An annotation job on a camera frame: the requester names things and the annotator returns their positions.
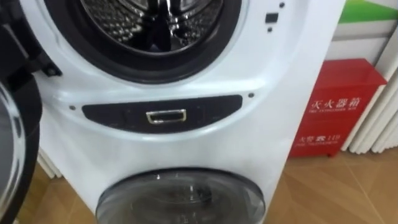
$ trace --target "wall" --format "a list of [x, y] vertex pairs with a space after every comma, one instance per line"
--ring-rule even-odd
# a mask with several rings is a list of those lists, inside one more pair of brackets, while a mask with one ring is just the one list
[[398, 0], [347, 0], [326, 59], [366, 58], [375, 64], [397, 20]]

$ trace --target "green sign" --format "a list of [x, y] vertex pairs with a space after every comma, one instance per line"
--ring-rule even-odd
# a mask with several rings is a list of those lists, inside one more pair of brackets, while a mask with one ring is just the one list
[[366, 0], [347, 0], [339, 23], [397, 20], [398, 10]]

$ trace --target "open door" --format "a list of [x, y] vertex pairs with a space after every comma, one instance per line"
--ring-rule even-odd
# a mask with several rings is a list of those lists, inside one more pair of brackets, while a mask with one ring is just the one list
[[11, 33], [0, 27], [0, 224], [18, 214], [39, 150], [42, 104], [26, 61]]

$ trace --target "white washing machine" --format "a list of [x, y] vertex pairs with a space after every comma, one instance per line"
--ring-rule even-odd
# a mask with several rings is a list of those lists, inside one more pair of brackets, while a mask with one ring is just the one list
[[39, 129], [100, 224], [262, 222], [345, 3], [0, 2], [1, 224]]

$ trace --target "door hinge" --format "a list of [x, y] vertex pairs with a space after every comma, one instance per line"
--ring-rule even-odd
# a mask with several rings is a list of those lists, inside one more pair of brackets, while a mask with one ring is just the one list
[[27, 57], [25, 68], [28, 72], [43, 71], [48, 77], [61, 76], [61, 70], [51, 61], [35, 38], [26, 21], [19, 0], [0, 0], [0, 26], [9, 26], [19, 47]]
[[61, 76], [61, 70], [51, 61], [50, 57], [42, 51], [35, 59], [30, 59], [25, 65], [28, 72], [43, 71], [48, 77]]
[[10, 24], [12, 21], [21, 19], [24, 16], [18, 1], [0, 2], [0, 25]]

